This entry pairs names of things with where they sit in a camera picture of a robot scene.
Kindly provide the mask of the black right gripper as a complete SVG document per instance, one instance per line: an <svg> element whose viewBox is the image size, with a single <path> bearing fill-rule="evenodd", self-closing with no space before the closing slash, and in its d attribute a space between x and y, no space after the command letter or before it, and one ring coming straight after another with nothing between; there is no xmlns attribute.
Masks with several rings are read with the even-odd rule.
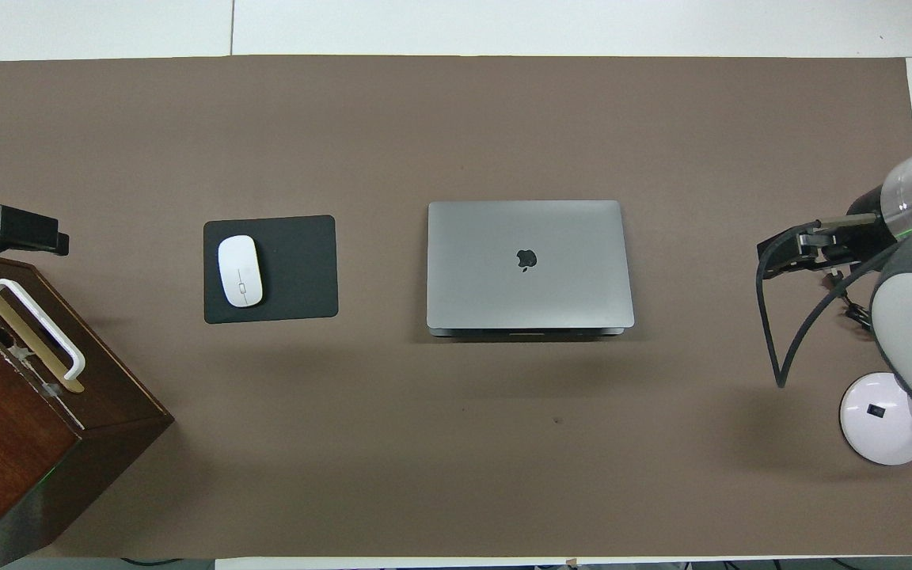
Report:
<svg viewBox="0 0 912 570"><path fill-rule="evenodd" d="M896 243L883 214L871 209L819 219L810 230L804 225L790 227L758 243L757 255L765 261L763 280L770 280L808 263L821 270L868 262Z"/></svg>

